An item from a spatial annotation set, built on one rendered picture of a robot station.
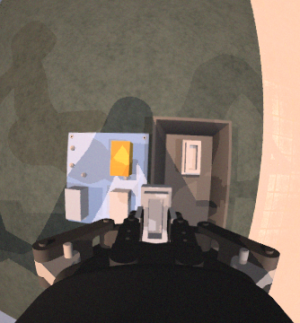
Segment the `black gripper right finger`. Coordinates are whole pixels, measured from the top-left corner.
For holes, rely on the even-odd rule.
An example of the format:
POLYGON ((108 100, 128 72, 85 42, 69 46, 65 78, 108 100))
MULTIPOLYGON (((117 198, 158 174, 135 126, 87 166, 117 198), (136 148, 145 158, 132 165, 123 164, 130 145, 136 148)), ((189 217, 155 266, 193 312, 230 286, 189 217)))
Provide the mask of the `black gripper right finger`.
POLYGON ((280 257, 278 250, 210 222, 190 226, 173 207, 167 212, 167 239, 173 242, 173 264, 203 267, 205 253, 244 272, 269 293, 280 257), (211 248, 212 239, 217 241, 218 251, 211 248))

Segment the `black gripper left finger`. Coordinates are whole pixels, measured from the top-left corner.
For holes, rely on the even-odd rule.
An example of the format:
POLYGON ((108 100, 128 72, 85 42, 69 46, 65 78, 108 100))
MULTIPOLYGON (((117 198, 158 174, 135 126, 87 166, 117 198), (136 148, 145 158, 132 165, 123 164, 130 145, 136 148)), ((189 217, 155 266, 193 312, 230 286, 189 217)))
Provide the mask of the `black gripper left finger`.
POLYGON ((123 223, 104 218, 34 242, 32 251, 40 286, 49 288, 65 268, 108 249, 110 266, 139 264, 143 231, 144 209, 138 206, 137 212, 131 211, 123 223), (100 243, 93 246, 93 239, 99 235, 100 243))

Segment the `silver rectangular block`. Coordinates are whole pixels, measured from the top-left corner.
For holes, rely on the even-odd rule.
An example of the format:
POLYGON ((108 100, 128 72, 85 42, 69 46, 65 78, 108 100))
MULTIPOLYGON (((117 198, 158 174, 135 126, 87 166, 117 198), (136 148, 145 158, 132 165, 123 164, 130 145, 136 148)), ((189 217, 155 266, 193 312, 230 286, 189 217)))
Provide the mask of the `silver rectangular block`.
POLYGON ((89 187, 65 188, 66 219, 82 221, 89 215, 89 187))

